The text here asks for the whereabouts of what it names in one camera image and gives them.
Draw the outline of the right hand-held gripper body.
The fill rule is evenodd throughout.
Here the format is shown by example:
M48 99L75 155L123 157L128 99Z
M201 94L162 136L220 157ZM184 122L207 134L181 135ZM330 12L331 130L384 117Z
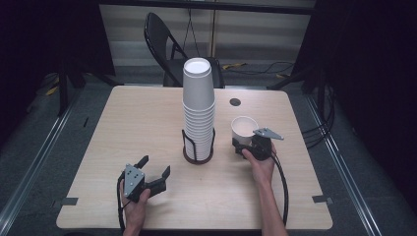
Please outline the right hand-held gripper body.
M256 160L266 160L273 157L271 140L283 141L284 138L269 128L261 128L253 131L254 136L248 146L245 146Z

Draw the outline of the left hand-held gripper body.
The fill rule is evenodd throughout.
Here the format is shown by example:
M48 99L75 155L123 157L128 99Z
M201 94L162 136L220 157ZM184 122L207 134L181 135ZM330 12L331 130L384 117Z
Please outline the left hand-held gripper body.
M137 203L146 188L145 177L145 173L140 168L127 164L124 171L124 197Z

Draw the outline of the white paper cup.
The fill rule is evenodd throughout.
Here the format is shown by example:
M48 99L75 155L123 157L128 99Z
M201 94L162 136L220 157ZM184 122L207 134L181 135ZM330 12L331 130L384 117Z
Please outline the white paper cup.
M254 131L259 128L258 123L251 117L239 116L231 122L232 138L241 145L248 145Z

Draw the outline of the black wire cup holder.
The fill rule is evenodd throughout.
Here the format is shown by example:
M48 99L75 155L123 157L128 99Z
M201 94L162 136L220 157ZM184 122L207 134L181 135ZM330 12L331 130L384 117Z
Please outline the black wire cup holder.
M211 135L202 142L198 142L189 137L185 131L182 131L184 158L192 164L205 164L209 162L213 156L214 139L215 129L212 129Z

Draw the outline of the stack of white paper cups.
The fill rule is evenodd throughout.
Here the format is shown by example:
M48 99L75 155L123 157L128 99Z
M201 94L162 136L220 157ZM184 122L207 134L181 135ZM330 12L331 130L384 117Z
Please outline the stack of white paper cups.
M207 59L192 58L183 66L183 110L186 134L202 142L214 129L215 96L211 65Z

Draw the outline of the person's right hand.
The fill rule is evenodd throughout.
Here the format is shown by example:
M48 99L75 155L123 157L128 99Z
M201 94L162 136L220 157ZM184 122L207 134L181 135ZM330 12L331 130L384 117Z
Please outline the person's right hand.
M247 149L242 150L243 156L250 162L254 180L258 186L271 186L271 180L275 163L269 157L265 160L257 160Z

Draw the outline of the person's left hand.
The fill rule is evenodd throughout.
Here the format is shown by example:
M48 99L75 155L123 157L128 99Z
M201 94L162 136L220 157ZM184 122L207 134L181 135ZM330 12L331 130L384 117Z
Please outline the person's left hand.
M149 195L150 189L143 190L139 201L135 203L130 202L123 194L120 194L125 213L125 229L143 229Z

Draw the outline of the black metal stand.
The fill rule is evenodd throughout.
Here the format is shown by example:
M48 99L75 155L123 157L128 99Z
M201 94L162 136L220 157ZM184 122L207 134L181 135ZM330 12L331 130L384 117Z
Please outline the black metal stand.
M71 83L75 89L82 89L86 85L83 73L90 73L111 87L120 86L120 83L117 83L104 74L99 73L97 69L89 65L87 62L74 57L65 58L60 63L58 71L60 98L59 116L62 116L70 105L68 83Z
M273 86L268 86L268 90L280 90L291 83L297 83L303 81L302 91L305 94L311 94L314 89L318 90L317 94L317 110L321 117L325 114L325 89L326 78L325 71L321 66L307 66L300 72L285 77L281 82Z

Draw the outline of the black folding chair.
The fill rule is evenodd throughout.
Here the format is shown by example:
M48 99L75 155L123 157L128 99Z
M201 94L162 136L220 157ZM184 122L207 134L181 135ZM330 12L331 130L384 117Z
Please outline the black folding chair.
M156 13L147 14L144 37L151 55L164 72L163 85L181 88L183 86L183 66L189 56Z

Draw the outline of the metal floor rail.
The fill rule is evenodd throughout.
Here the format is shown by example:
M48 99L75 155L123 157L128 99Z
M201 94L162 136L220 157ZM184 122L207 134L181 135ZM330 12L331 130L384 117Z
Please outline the metal floor rail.
M356 181L350 172L349 167L343 158L342 153L340 152L338 145L336 144L336 141L334 140L328 126L325 124L325 121L319 115L316 101L310 95L306 96L306 100L314 120L319 126L320 133L324 138L328 152L368 236L383 236L381 229L369 208L369 205L366 203L361 191L359 190L359 187L357 186Z
M41 96L0 150L0 236L28 236L56 230L62 188L53 183L60 167L53 160L73 99L59 114L59 99Z

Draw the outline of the wooden post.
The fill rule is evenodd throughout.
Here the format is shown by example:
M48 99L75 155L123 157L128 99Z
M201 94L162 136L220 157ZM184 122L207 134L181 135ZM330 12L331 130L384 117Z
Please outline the wooden post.
M211 25L210 25L210 56L215 56L215 32L216 32L216 10L211 12Z

